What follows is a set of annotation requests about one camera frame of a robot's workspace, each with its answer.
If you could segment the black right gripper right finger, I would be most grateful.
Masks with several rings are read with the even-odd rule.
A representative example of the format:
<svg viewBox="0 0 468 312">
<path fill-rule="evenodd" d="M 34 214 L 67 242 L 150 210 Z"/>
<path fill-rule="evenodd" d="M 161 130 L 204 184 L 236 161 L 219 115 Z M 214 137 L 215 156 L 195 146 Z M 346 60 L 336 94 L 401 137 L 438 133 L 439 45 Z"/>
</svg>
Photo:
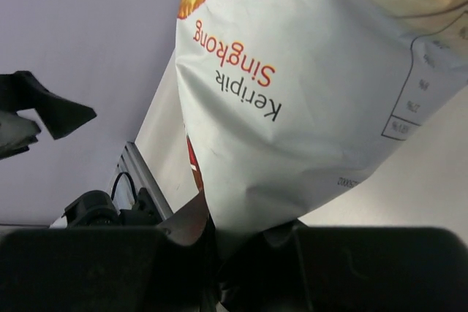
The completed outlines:
<svg viewBox="0 0 468 312">
<path fill-rule="evenodd" d="M 467 247 L 431 227 L 307 227 L 253 237 L 219 271 L 229 311 L 465 311 Z"/>
</svg>

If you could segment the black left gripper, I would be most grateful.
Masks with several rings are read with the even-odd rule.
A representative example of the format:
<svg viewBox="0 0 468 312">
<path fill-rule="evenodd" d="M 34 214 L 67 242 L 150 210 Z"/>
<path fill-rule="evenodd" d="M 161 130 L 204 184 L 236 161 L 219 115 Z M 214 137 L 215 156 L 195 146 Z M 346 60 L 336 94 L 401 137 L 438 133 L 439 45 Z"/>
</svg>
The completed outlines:
<svg viewBox="0 0 468 312">
<path fill-rule="evenodd" d="M 30 71 L 1 75 L 1 160 L 29 151 L 41 128 L 16 113 L 36 110 L 58 140 L 96 118 L 94 109 L 65 99 L 44 87 Z"/>
</svg>

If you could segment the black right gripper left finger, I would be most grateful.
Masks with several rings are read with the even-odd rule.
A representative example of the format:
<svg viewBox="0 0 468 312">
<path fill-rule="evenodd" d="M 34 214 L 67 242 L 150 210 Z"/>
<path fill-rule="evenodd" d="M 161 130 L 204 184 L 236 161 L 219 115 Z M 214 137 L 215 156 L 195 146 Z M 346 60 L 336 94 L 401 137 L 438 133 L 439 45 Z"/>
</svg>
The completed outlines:
<svg viewBox="0 0 468 312">
<path fill-rule="evenodd" d="M 1 309 L 214 311 L 204 245 L 151 228 L 10 232 L 1 238 Z"/>
</svg>

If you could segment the brown Chuba barbeque bag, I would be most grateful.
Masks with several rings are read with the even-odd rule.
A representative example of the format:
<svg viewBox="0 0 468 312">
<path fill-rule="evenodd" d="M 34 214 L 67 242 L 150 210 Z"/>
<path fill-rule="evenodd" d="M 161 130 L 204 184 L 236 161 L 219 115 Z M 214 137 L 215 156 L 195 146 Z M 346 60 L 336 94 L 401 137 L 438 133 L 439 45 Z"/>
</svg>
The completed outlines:
<svg viewBox="0 0 468 312">
<path fill-rule="evenodd" d="M 364 182 L 467 86 L 467 0 L 181 0 L 175 70 L 232 245 Z"/>
</svg>

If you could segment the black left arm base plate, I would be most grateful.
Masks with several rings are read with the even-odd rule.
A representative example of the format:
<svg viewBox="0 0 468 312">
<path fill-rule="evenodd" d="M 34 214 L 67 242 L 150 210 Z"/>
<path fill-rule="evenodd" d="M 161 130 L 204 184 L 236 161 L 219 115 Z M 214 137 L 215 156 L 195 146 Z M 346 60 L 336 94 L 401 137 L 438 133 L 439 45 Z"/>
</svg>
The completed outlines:
<svg viewBox="0 0 468 312">
<path fill-rule="evenodd" d="M 137 201 L 130 210 L 120 210 L 119 221 L 127 227 L 156 226 L 162 217 L 147 188 L 137 193 Z"/>
</svg>

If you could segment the aluminium mounting rail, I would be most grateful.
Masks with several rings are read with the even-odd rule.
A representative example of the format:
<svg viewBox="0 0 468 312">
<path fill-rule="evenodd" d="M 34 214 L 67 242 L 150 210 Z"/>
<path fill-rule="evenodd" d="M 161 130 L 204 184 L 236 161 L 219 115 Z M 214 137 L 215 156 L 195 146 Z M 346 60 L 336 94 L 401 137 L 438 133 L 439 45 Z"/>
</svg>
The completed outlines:
<svg viewBox="0 0 468 312">
<path fill-rule="evenodd" d="M 106 192 L 114 194 L 113 204 L 117 210 L 130 210 L 135 204 L 133 194 L 145 188 L 162 220 L 172 216 L 167 200 L 145 163 L 136 144 L 128 142 L 118 159 Z"/>
</svg>

